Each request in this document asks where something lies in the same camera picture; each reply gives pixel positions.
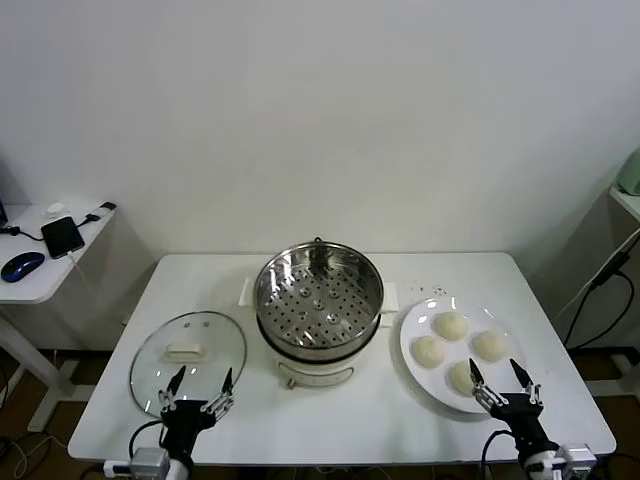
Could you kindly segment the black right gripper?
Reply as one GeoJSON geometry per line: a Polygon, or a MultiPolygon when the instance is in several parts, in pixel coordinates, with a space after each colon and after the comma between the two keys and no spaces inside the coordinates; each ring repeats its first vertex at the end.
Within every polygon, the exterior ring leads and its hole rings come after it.
{"type": "Polygon", "coordinates": [[[543,410],[541,385],[532,380],[524,367],[515,359],[509,359],[522,391],[504,393],[502,396],[485,383],[474,360],[469,358],[468,362],[473,397],[493,418],[508,425],[514,437],[519,458],[529,458],[541,452],[558,450],[559,445],[548,438],[539,421],[543,410]]]}

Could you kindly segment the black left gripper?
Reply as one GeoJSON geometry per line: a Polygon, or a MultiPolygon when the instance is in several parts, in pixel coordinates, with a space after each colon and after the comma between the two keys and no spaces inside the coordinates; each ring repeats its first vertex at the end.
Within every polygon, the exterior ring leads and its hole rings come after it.
{"type": "Polygon", "coordinates": [[[171,459],[191,458],[199,434],[213,428],[217,423],[216,416],[224,416],[234,403],[232,368],[225,376],[220,394],[208,403],[204,400],[176,401],[185,373],[186,366],[183,365],[167,387],[158,391],[161,419],[166,428],[161,445],[171,459]]]}

